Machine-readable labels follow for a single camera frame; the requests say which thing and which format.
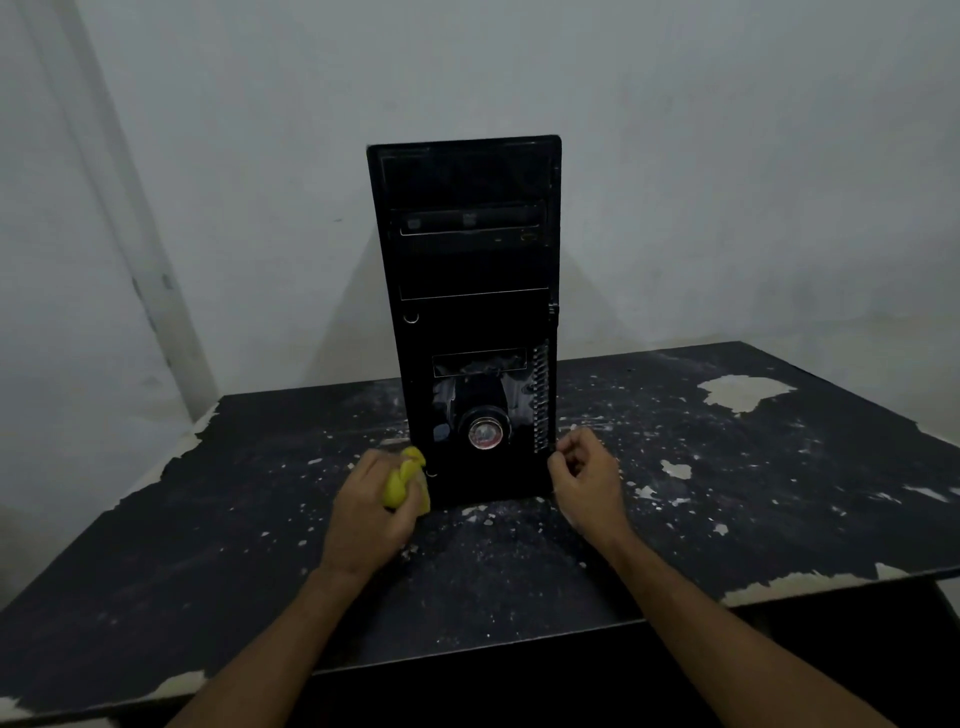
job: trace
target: table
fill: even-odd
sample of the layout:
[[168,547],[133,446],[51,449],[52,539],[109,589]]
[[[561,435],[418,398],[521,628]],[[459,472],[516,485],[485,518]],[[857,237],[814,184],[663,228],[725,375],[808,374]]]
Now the table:
[[[558,426],[619,457],[647,543],[731,606],[960,570],[960,449],[769,354],[562,361],[558,393]],[[198,430],[0,614],[0,716],[196,690],[318,563],[363,450],[406,434],[396,379],[227,396]],[[550,498],[450,508],[420,520],[318,670],[638,619]]]

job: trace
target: yellow cloth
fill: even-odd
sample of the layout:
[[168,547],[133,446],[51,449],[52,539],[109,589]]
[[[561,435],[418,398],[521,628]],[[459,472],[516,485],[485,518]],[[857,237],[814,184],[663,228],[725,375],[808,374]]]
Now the yellow cloth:
[[400,504],[407,499],[407,483],[411,478],[415,478],[423,486],[423,505],[419,513],[422,516],[430,512],[430,494],[427,492],[426,478],[423,476],[426,458],[417,448],[405,448],[402,455],[407,459],[399,468],[393,469],[387,478],[387,487],[383,489],[383,504],[387,508],[399,508]]

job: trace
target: forearm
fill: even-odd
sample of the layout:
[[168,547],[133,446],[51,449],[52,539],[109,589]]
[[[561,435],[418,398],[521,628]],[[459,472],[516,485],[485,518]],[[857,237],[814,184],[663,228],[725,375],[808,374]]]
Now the forearm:
[[684,674],[727,726],[890,726],[672,569],[635,535],[602,550]]
[[282,726],[327,639],[362,586],[313,571],[290,606],[217,673],[170,726]]

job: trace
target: peeling paint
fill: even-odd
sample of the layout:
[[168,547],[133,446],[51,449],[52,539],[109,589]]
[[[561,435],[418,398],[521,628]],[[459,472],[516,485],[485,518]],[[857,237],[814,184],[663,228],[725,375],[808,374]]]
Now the peeling paint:
[[17,708],[16,704],[20,702],[19,698],[0,697],[0,720],[16,720],[17,718],[30,717],[32,712],[26,708]]
[[876,579],[866,579],[851,573],[824,576],[818,571],[813,573],[794,572],[772,579],[769,585],[755,582],[744,589],[727,592],[720,603],[728,607],[738,607],[744,604],[758,604],[763,601],[785,599],[789,596],[830,592],[835,589],[872,584],[875,581],[902,579],[904,576],[909,576],[906,571],[896,567],[888,567],[886,564],[876,563],[874,566],[876,568]]
[[766,376],[724,375],[702,382],[700,389],[710,392],[704,400],[707,404],[719,404],[737,414],[753,412],[760,400],[793,392],[796,387]]
[[931,491],[929,488],[917,488],[912,485],[904,485],[903,490],[905,491],[914,491],[915,493],[923,493],[927,497],[932,497],[936,500],[941,500],[944,503],[949,503],[946,496],[941,496],[936,491]]
[[[212,420],[214,415],[217,414],[218,404],[220,403],[217,402],[208,410],[206,410],[206,413],[193,425],[193,429],[191,429],[177,441],[177,444],[165,458],[142,474],[137,481],[133,483],[131,488],[120,497],[120,500],[123,500],[132,493],[136,493],[137,491],[146,488],[148,485],[158,483],[160,478],[163,476],[163,469],[167,467],[171,460],[177,457],[183,457],[187,452],[199,445],[201,439],[197,437],[197,435],[207,428],[207,426],[210,424],[210,420]],[[116,508],[120,504],[120,500],[117,500],[116,503],[111,505],[110,509]]]
[[669,460],[661,460],[660,467],[666,474],[678,477],[680,480],[689,480],[693,475],[693,469],[689,465],[674,465]]
[[178,695],[192,695],[204,686],[206,674],[198,669],[193,672],[184,672],[180,675],[168,677],[160,683],[156,690],[148,692],[140,700],[155,700],[161,697],[176,697]]

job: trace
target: black pc case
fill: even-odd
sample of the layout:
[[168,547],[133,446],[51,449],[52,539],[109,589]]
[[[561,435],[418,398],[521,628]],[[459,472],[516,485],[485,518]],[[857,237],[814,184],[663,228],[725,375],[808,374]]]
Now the black pc case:
[[367,150],[410,438],[437,507],[549,491],[558,136]]

